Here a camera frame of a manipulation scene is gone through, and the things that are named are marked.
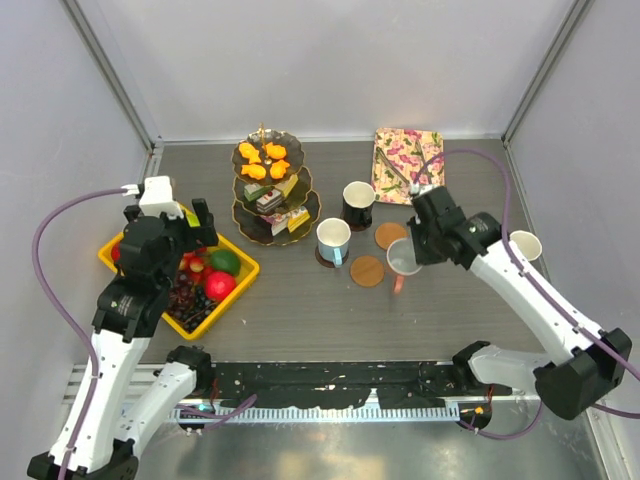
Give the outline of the light blue mug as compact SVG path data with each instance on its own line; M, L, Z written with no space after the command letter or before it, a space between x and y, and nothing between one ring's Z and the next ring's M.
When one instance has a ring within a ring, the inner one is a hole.
M320 258L334 268L341 267L349 251L349 225L340 218L327 218L317 226L316 238Z

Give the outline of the light wooden coaster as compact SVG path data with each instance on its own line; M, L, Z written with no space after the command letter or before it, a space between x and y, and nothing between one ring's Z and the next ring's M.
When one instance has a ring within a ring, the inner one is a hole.
M397 240L407 238L409 236L406 228L394 222L385 222L381 224L375 231L375 242L384 251L386 251L392 243Z

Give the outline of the red apple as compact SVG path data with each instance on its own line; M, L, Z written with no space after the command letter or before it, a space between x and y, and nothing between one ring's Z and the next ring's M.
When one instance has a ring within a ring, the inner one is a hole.
M117 264L120 260L121 257L121 252L120 252L120 243L116 243L112 248L111 248L111 259L113 261L114 264Z

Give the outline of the cream cake slice with kiwi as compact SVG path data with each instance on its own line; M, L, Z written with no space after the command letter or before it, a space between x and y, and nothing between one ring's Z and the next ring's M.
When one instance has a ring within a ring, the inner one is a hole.
M288 198L297 183L298 175L292 174L287 180L277 184L276 187L282 193L284 198Z

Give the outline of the chocolate cherry cake slice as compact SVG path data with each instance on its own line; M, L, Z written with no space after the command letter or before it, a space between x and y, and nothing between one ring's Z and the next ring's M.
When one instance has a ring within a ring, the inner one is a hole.
M277 208L283 201L284 197L282 193L277 189L272 189L256 200L256 210L260 214L268 214Z

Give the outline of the grey mug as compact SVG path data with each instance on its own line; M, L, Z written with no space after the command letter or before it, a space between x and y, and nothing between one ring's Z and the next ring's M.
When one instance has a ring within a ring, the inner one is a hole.
M537 260L542 254L542 244L539 238L529 231L516 230L510 233L513 242L529 261Z

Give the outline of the yellow triangle cake slice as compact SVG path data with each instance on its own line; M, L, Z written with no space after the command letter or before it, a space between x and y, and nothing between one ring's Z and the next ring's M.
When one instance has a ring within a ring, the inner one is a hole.
M305 222L311 219L311 215L308 209L304 206L300 206L288 214L287 230L289 233L293 233Z

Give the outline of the yellow plastic fruit tray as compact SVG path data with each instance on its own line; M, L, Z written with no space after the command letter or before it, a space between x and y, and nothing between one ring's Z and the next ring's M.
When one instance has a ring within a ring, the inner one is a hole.
M196 215L191 212L188 208L184 207L180 204L182 210L184 210L189 225L195 227L197 221ZM116 244L120 242L123 238L123 233L120 232L116 236L114 236L111 240L109 240L106 244L104 244L97 252L97 257L104 263L104 265L109 268L112 272L116 272L116 266L111 258L111 251ZM235 301L237 301L243 293L255 282L259 272L260 266L257 261L251 258L248 254L246 254L243 250L237 247L234 243L232 243L229 239L227 239L223 234L218 233L218 245L213 247L208 247L208 255L211 256L213 253L217 251L228 251L232 252L239 259L240 270L237 275L234 275L235 279L235 288L230 290L228 295L222 299L221 301L217 301L217 306L213 309L213 311L206 316L197 327L191 328L186 327L187 323L184 321L176 320L175 317L170 315L170 312L167 310L162 314L162 319L170 325L182 338L187 341L195 341L201 338L220 318L221 316L233 305Z

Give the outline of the pink mug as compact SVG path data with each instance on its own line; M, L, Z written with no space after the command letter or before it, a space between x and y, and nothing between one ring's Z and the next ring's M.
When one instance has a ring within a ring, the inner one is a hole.
M386 261L394 274L393 292L399 294L405 279L418 273L422 266L416 261L413 242L409 237L392 242L386 251Z

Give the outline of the red lychee strawberry bunch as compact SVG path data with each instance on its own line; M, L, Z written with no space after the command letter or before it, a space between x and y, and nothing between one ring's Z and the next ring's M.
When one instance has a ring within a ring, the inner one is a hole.
M176 281L178 284L203 285L212 272L209 250L199 248L182 257Z

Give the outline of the red pomegranate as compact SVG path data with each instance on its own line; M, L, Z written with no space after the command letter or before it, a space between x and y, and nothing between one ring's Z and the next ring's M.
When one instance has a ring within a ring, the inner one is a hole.
M210 273L204 282L205 295L218 303L224 301L235 288L235 277L221 271Z

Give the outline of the medium brown wooden coaster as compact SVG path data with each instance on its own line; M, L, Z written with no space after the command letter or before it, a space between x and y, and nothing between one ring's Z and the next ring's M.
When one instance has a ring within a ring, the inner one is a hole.
M359 286L364 288L372 288L379 285L385 275L385 269L382 262L370 255L357 257L351 264L351 279Z

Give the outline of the black mug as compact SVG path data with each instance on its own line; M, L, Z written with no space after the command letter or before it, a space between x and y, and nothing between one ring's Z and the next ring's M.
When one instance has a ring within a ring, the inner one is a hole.
M349 183L343 189L342 198L341 218L347 224L372 225L375 191L369 183L363 181Z

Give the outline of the dark wooden coaster top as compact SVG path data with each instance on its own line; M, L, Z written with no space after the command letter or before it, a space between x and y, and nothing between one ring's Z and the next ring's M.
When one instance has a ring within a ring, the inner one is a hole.
M315 255L315 259L316 259L316 261L317 261L320 265L322 265L322 266L324 266L324 267L326 267L326 268L330 268L330 269L337 268L337 267L335 266L335 264L334 264L332 261L327 261L327 260L325 260L325 259L321 256L320 251L319 251L317 248L315 249L314 255ZM349 253L347 252L347 253L342 257L342 264L343 264L343 265L346 263L346 261L348 260L348 258L349 258Z

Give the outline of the orange fish pastry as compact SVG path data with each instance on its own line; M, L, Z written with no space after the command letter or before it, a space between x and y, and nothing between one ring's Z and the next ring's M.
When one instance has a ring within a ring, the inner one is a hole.
M264 150L266 155L272 160L283 160L287 156L286 147L279 144L269 142L265 145Z
M255 180L262 180L266 177L266 169L259 163L245 164L241 167L241 174Z
M270 176L274 180L281 180L287 173L290 164L284 159L273 162L270 166Z
M242 142L238 146L240 155L249 163L256 164L261 162L260 151L249 142Z

